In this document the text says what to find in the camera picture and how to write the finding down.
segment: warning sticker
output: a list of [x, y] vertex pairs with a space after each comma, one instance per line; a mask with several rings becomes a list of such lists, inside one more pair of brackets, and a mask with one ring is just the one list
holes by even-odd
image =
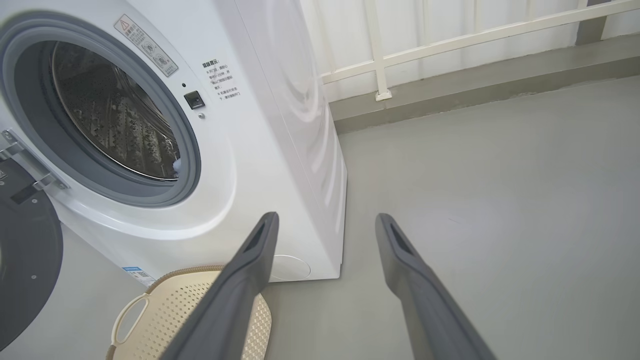
[[149, 274], [142, 271], [142, 269], [137, 266], [122, 268], [122, 269], [128, 272], [129, 275], [135, 277], [136, 280], [138, 280], [139, 282], [142, 282], [142, 285], [144, 286], [151, 286], [151, 284], [153, 284], [156, 281], [153, 277], [149, 276]]
[[202, 63], [202, 67], [205, 69], [209, 82], [215, 89], [216, 94], [218, 94], [220, 101], [240, 96], [236, 80], [227, 62], [220, 58], [215, 58]]
[[128, 16], [122, 15], [113, 27], [142, 50], [167, 77], [178, 71], [178, 65]]

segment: beige laundry basket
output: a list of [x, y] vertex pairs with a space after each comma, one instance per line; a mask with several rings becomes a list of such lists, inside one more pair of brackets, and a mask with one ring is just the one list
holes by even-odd
[[[116, 319], [106, 359], [160, 358], [222, 268], [222, 266], [199, 266], [171, 272], [156, 281], [144, 294], [133, 299], [122, 309]], [[140, 301], [146, 302], [142, 313], [124, 340], [118, 341], [118, 330], [122, 319], [130, 308]], [[253, 301], [242, 359], [264, 359], [270, 332], [271, 312], [262, 295], [258, 294]]]

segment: warning label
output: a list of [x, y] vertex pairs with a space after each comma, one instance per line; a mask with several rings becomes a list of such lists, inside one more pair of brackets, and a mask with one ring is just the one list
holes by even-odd
[[122, 15], [113, 27], [142, 50], [167, 77], [178, 71], [178, 65], [128, 16]]
[[205, 69], [207, 78], [215, 89], [216, 94], [218, 94], [220, 101], [240, 96], [240, 91], [238, 91], [238, 87], [236, 86], [236, 80], [227, 62], [215, 58], [203, 62], [202, 67]]

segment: metal railing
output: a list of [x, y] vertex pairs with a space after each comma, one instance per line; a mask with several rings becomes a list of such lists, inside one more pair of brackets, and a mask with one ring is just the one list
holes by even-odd
[[352, 76], [364, 74], [366, 72], [375, 71], [376, 80], [378, 83], [378, 93], [376, 94], [376, 100], [385, 100], [391, 98], [391, 92], [389, 92], [389, 89], [387, 88], [387, 77], [385, 75], [385, 68], [387, 67], [425, 58], [431, 55], [446, 53], [447, 51], [463, 49], [464, 47], [482, 44], [493, 40], [512, 37], [524, 33], [530, 33], [537, 30], [553, 28], [560, 25], [571, 24], [573, 22], [580, 22], [597, 17], [604, 17], [616, 13], [623, 13], [640, 9], [640, 0], [614, 0], [610, 3], [598, 4], [589, 7], [587, 7], [588, 0], [579, 0], [578, 7], [574, 10], [555, 13], [553, 15], [547, 15], [543, 17], [535, 17], [533, 14], [533, 10], [536, 0], [526, 0], [527, 6], [524, 21], [481, 31], [479, 27], [478, 12], [481, 0], [470, 0], [467, 3], [470, 3], [470, 5], [473, 6], [474, 32], [471, 34], [462, 35], [460, 37], [431, 43], [429, 42], [429, 27], [426, 26], [426, 23], [429, 16], [429, 2], [434, 0], [422, 1], [422, 19], [425, 23], [425, 26], [423, 26], [424, 38], [427, 39], [427, 44], [425, 44], [424, 46], [414, 47], [413, 49], [401, 51], [399, 53], [384, 55], [382, 49], [382, 39], [380, 36], [380, 24], [378, 22], [376, 0], [364, 0], [367, 15], [367, 27], [369, 30], [369, 41], [371, 42], [371, 52], [373, 54], [373, 60], [336, 69], [335, 58], [333, 57], [333, 51], [331, 49], [329, 38], [326, 32], [326, 24], [324, 23], [323, 16], [321, 15], [318, 0], [314, 0], [320, 35], [323, 43], [324, 55], [326, 56], [327, 62], [330, 67], [330, 71], [322, 75], [323, 83], [332, 83], [334, 81], [350, 78]]

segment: barcode sticker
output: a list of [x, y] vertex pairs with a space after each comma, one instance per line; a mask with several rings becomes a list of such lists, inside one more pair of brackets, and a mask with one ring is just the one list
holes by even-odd
[[142, 269], [137, 266], [131, 266], [131, 267], [122, 268], [122, 269], [128, 272], [129, 275], [135, 277], [136, 280], [141, 282], [142, 285], [144, 286], [151, 286], [151, 284], [153, 284], [156, 281], [153, 277], [149, 276], [149, 274], [142, 271]]

